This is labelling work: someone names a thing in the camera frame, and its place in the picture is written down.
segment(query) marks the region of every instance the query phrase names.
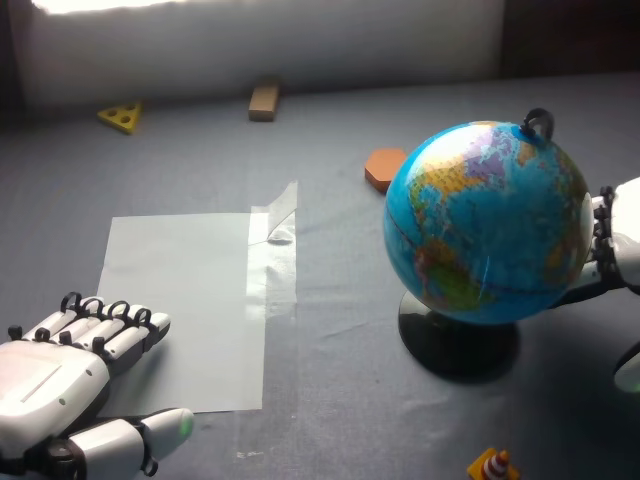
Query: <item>white backdrop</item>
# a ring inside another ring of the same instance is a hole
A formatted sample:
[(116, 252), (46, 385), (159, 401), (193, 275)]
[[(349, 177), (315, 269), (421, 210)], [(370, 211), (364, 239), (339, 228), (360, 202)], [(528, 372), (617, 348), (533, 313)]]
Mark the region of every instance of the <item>white backdrop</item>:
[[(17, 3), (28, 0), (9, 0)], [(15, 15), (31, 107), (230, 96), (497, 74), (504, 0), (194, 0)]]

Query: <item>orange traffic cone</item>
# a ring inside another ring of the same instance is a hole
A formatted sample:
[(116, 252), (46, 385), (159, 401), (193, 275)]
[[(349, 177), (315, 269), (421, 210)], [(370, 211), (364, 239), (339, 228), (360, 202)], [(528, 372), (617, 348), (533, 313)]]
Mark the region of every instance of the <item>orange traffic cone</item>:
[(487, 458), (482, 466), (484, 480), (507, 480), (509, 471), (509, 454), (506, 450)]

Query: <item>continent on globe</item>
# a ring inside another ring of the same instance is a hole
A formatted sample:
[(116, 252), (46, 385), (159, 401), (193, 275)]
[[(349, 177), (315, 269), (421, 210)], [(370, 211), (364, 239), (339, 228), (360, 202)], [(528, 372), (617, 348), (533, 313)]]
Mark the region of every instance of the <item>continent on globe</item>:
[(387, 192), (387, 253), (407, 289), (451, 318), (499, 324), (548, 308), (577, 278), (591, 197), (550, 139), (473, 122), (423, 143)]

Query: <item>black globe base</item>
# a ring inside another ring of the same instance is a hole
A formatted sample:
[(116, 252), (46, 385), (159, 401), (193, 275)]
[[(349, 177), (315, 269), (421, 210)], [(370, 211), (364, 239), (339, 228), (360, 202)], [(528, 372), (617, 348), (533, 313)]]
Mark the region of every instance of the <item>black globe base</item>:
[(427, 370), (451, 379), (491, 379), (509, 370), (519, 338), (514, 324), (481, 326), (429, 310), (405, 293), (398, 311), (400, 337)]

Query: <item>gray table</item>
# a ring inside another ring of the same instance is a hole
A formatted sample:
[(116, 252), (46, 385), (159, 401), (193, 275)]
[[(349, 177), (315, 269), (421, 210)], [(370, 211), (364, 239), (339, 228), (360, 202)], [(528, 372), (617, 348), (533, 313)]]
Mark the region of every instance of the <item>gray table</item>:
[(464, 479), (489, 446), (527, 479), (639, 478), (640, 398), (611, 380), (640, 339), (639, 299), (527, 319), (509, 373), (439, 379), (399, 338), (404, 290), (363, 166), (543, 106), (597, 192), (640, 174), (640, 74), (296, 96), (273, 124), (249, 123), (247, 103), (149, 106), (132, 137), (93, 112), (0, 133), (0, 327), (95, 292), (114, 216), (248, 211), (297, 179), (297, 314), (268, 321), (264, 409), (199, 416), (158, 479)]

